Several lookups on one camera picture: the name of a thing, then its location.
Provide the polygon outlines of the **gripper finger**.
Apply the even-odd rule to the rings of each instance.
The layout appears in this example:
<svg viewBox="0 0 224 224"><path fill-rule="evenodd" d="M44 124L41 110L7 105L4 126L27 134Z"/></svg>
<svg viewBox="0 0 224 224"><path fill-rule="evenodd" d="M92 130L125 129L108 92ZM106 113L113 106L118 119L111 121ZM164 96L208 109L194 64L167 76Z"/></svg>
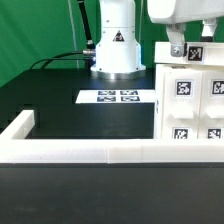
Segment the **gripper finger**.
<svg viewBox="0 0 224 224"><path fill-rule="evenodd" d="M170 42L170 54L172 57L184 57L186 55L187 43L184 37L185 30L185 23L168 24L166 26L166 33Z"/></svg>
<svg viewBox="0 0 224 224"><path fill-rule="evenodd" d="M202 29L200 41L201 42L213 42L217 25L218 25L217 18L205 19L203 21L203 29Z"/></svg>

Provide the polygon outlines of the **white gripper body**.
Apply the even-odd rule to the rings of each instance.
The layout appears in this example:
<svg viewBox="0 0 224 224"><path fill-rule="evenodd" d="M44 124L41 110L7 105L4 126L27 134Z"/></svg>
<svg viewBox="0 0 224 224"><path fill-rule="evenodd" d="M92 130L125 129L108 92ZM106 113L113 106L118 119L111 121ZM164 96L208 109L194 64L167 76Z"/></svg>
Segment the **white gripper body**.
<svg viewBox="0 0 224 224"><path fill-rule="evenodd" d="M153 23L175 24L224 16L224 0L147 0Z"/></svg>

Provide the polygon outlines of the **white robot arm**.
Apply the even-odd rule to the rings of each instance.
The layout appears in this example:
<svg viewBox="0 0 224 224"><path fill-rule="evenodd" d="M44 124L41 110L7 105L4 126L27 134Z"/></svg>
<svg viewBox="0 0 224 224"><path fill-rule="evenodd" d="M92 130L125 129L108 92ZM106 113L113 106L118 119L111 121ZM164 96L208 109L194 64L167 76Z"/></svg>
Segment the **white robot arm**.
<svg viewBox="0 0 224 224"><path fill-rule="evenodd" d="M91 75L109 80L133 79L145 74L141 46L135 38L135 1L99 0L101 39L96 45ZM205 20L213 32L218 17L224 16L224 0L147 0L152 23L164 24L173 57L187 54L186 23Z"/></svg>

